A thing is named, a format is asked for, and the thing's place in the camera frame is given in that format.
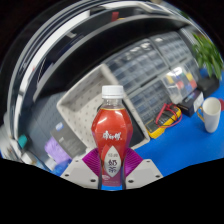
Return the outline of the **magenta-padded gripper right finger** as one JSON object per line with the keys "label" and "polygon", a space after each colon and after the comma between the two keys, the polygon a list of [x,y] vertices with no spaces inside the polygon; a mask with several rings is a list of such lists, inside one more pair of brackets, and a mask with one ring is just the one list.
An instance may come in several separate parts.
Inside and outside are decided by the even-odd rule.
{"label": "magenta-padded gripper right finger", "polygon": [[146,186],[163,177],[151,159],[143,159],[134,150],[128,148],[124,160],[124,189],[135,189]]}

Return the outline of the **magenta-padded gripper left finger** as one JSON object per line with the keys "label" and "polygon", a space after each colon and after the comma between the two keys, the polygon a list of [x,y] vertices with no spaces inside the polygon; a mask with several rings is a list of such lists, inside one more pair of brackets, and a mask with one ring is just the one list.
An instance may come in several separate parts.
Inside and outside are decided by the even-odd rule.
{"label": "magenta-padded gripper left finger", "polygon": [[81,159],[73,159],[61,175],[62,178],[84,188],[101,187],[101,162],[95,148]]}

